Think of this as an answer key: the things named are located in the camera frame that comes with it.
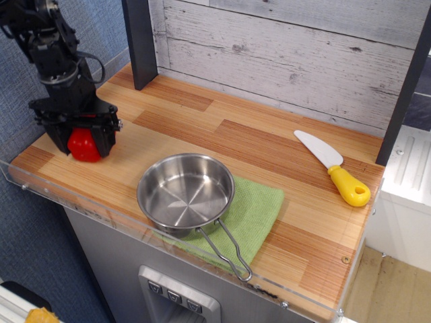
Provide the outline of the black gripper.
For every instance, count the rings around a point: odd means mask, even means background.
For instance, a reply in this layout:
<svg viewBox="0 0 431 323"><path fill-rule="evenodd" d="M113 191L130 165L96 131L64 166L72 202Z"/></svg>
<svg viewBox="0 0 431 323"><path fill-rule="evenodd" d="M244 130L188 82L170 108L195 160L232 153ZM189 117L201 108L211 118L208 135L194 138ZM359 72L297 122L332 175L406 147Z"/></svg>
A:
<svg viewBox="0 0 431 323"><path fill-rule="evenodd" d="M61 63L47 74L38 74L39 81L45 86L48 97L32 100L29 108L35 111L38 124L57 148L66 155L71 151L68 141L72 127L90 128L98 153L102 158L109 156L116 143L116 132L121 130L122 122L117 117L118 108L96 95L96 85L106 76L102 69L100 79L92 77L87 57Z"/></svg>

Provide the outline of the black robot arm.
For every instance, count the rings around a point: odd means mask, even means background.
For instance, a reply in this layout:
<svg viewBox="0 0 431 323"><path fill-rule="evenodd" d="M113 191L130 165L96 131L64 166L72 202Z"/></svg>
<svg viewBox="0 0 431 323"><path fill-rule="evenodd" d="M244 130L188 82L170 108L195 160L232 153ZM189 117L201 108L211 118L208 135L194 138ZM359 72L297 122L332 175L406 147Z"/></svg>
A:
<svg viewBox="0 0 431 323"><path fill-rule="evenodd" d="M118 108L96 95L106 71L99 79L92 77L87 60L94 56L77 49L75 30L57 1L2 1L1 30L35 65L48 92L28 105L57 148L78 157L84 148L77 141L83 139L93 147L89 159L107 157L122 127Z"/></svg>

